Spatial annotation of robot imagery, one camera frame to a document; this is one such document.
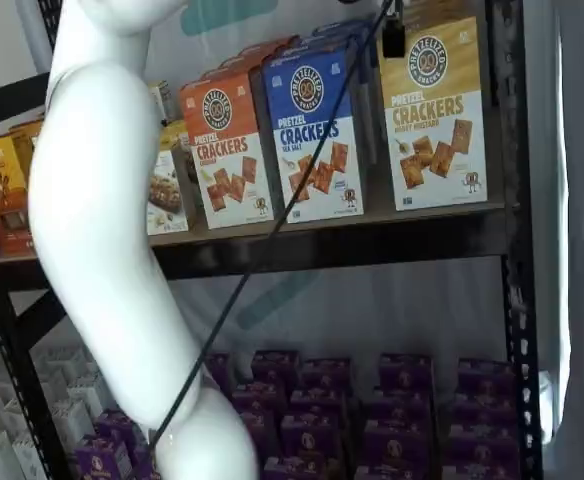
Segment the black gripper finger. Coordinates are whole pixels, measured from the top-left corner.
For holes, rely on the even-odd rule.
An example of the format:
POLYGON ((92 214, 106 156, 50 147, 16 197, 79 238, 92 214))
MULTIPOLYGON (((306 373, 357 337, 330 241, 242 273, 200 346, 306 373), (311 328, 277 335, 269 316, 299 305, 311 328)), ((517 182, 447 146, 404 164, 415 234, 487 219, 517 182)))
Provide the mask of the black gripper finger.
POLYGON ((382 50, 385 58, 403 58, 406 51, 404 2, 385 1, 383 4, 382 50))

